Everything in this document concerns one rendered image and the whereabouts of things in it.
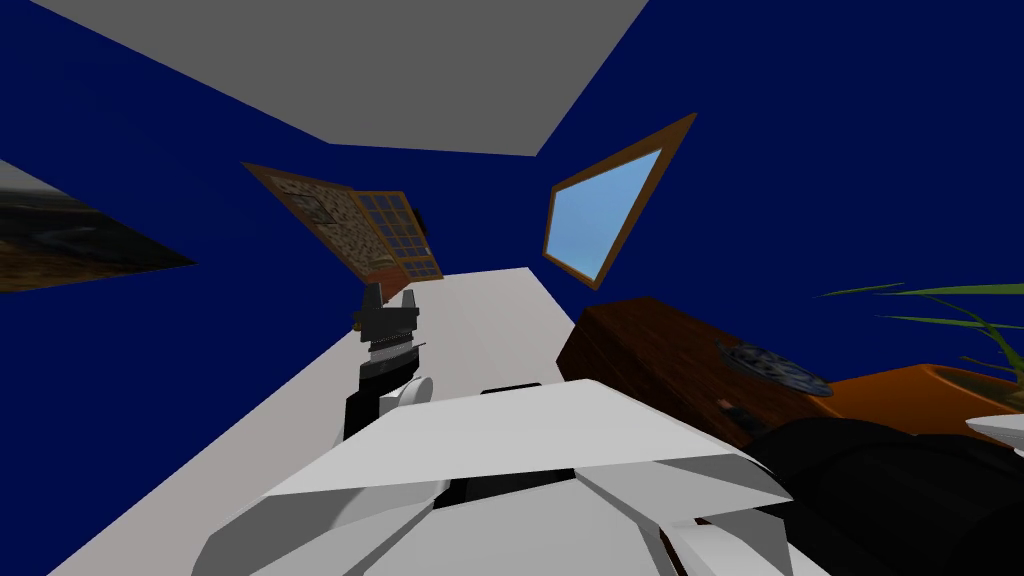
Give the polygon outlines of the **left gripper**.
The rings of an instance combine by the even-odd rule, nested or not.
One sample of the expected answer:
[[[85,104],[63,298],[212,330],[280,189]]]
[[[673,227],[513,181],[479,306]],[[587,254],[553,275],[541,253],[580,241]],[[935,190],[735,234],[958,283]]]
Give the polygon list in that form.
[[[362,308],[354,313],[361,342],[383,342],[410,335],[417,329],[419,307],[414,290],[404,289],[401,296],[400,307],[383,307],[382,284],[375,282],[365,286]]]

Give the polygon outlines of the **brown paned wooden door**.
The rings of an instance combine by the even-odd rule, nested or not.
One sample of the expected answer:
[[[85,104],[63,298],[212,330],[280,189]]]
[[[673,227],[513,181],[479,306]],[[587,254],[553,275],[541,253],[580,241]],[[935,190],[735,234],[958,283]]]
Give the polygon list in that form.
[[[401,191],[350,190],[349,195],[411,283],[443,278],[417,212]]]

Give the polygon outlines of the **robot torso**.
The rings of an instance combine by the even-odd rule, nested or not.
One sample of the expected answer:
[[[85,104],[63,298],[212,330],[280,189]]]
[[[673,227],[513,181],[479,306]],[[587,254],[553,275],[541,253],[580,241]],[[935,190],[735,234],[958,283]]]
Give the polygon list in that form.
[[[755,459],[593,380],[399,406],[236,516],[191,576],[830,576]]]

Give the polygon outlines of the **wood-framed window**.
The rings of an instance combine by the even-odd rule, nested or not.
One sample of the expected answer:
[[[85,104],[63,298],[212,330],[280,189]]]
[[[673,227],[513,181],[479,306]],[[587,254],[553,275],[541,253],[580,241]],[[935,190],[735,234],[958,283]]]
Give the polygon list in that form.
[[[598,290],[697,117],[689,114],[553,186],[543,257]]]

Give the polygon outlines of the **dark brown wooden cabinet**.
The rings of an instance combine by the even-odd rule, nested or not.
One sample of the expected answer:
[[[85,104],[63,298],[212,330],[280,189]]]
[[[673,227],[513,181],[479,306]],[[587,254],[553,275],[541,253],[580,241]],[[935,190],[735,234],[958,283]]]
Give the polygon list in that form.
[[[777,427],[826,411],[810,396],[729,366],[735,336],[653,298],[587,307],[556,364],[566,380],[591,379],[735,447],[751,438],[721,410],[726,400]]]

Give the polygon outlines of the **dark round patterned plate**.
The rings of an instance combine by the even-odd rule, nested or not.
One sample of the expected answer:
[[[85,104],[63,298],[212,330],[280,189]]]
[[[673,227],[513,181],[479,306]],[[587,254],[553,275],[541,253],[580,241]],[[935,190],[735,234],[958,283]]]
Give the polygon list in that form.
[[[834,396],[822,378],[778,354],[746,342],[726,346],[716,340],[715,344],[723,362],[740,373],[810,396]]]

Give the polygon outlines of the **green plant in orange pot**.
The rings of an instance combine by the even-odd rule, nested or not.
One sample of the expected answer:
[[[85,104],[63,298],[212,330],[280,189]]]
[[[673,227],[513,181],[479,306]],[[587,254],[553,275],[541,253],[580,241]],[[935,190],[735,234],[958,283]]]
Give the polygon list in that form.
[[[963,326],[995,342],[1014,380],[956,368],[920,364],[831,384],[833,395],[813,402],[835,417],[876,422],[908,434],[961,434],[1024,450],[1024,356],[996,325],[945,301],[951,295],[1024,295],[1024,283],[967,285],[900,291],[945,305],[966,320],[913,317],[912,322]]]

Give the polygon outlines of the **dark landscape wall picture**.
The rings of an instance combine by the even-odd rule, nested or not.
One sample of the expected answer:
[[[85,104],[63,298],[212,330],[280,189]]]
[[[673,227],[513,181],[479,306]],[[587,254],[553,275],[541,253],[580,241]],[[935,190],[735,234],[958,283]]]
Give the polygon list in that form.
[[[0,294],[193,264],[0,160]]]

